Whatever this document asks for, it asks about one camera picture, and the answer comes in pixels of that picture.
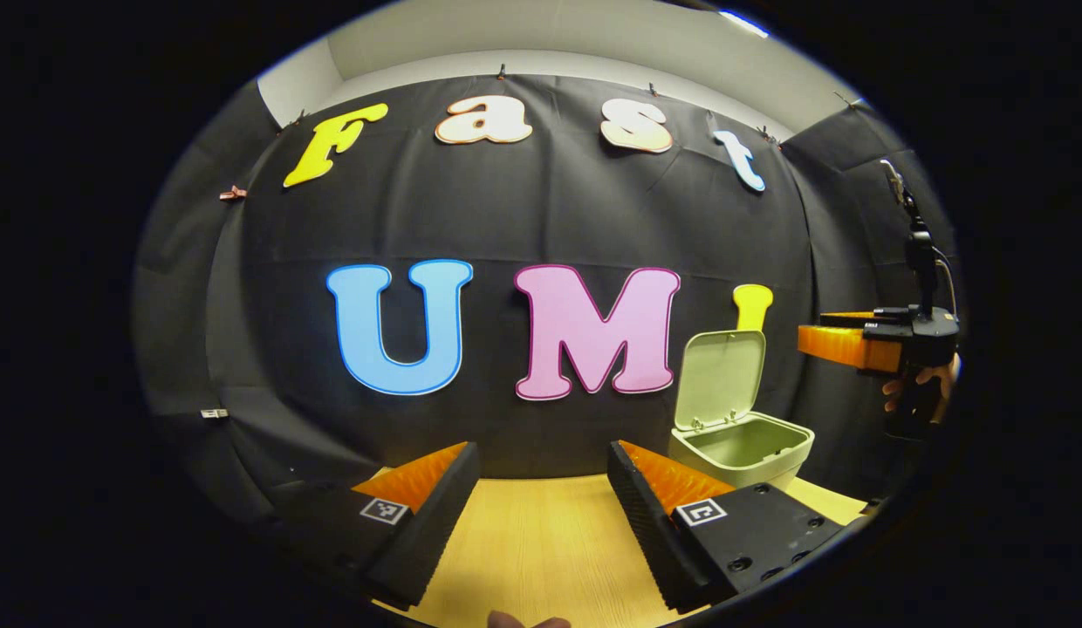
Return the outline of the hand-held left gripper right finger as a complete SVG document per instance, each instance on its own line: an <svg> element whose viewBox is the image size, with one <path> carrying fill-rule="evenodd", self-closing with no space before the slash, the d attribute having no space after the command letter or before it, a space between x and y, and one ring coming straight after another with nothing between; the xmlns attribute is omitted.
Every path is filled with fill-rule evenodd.
<svg viewBox="0 0 1082 628"><path fill-rule="evenodd" d="M625 440L607 477L668 609L716 605L776 579L845 526L757 482L734 488Z"/></svg>

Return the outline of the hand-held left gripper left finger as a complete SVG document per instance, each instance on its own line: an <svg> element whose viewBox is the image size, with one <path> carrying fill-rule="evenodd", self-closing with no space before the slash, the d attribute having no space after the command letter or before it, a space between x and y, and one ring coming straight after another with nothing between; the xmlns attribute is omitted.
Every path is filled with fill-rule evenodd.
<svg viewBox="0 0 1082 628"><path fill-rule="evenodd" d="M270 537L346 596L397 611L421 603L480 477L480 450L458 442L358 484L298 482L270 516Z"/></svg>

